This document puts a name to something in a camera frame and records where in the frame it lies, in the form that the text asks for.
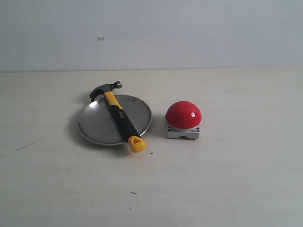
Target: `mark on table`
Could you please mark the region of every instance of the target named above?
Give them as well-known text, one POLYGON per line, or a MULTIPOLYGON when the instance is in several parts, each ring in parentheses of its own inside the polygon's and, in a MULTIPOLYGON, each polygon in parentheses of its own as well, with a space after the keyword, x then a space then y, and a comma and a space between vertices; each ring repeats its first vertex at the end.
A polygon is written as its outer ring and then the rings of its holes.
POLYGON ((39 140, 39 141, 32 142, 32 143, 30 143, 30 144, 27 144, 27 145, 25 145, 25 146, 23 146, 23 147, 18 148, 17 150, 21 150, 21 149, 23 149, 23 148, 26 148, 26 147, 28 147, 28 146, 30 146, 30 145, 33 145, 33 144, 38 143, 38 142, 41 142, 41 141, 43 141, 43 140, 39 140))

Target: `yellow handle end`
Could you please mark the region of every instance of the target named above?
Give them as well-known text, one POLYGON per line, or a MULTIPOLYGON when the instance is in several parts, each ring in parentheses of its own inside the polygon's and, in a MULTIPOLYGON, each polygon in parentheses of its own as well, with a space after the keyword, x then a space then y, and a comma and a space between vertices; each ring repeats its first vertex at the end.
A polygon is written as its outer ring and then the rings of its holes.
POLYGON ((146 142, 142 138, 137 137, 137 136, 131 136, 128 139, 128 143, 132 149, 132 152, 134 152, 134 153, 143 151, 146 148, 146 142))

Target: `black rubber grip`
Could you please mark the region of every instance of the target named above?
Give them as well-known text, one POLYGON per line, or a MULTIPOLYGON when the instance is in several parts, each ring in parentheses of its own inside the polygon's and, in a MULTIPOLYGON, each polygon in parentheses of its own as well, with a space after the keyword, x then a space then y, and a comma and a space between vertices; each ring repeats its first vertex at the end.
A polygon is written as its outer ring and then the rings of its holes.
POLYGON ((134 125, 126 115, 125 111, 120 109, 117 105, 110 106, 113 118, 116 122, 117 128, 124 141, 128 142, 131 136, 140 137, 134 125))

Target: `hammer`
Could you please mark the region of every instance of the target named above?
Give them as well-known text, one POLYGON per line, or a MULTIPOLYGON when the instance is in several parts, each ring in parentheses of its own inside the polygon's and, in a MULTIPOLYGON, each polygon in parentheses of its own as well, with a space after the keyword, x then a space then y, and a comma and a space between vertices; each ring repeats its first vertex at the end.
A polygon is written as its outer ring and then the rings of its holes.
POLYGON ((122 84, 120 81, 113 84, 104 84, 95 88, 89 96, 91 102, 93 102, 97 96, 104 95, 107 103, 109 104, 120 135, 129 143, 132 152, 137 153, 145 149, 146 142, 140 137, 139 133, 112 92, 113 89, 121 87, 122 84))

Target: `white wall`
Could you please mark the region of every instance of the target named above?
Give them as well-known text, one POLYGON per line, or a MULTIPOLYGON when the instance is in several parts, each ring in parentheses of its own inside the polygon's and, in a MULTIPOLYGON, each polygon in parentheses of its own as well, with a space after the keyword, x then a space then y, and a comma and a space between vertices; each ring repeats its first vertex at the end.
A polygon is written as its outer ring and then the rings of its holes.
POLYGON ((0 2, 0 71, 302 65, 302 42, 301 0, 0 2))

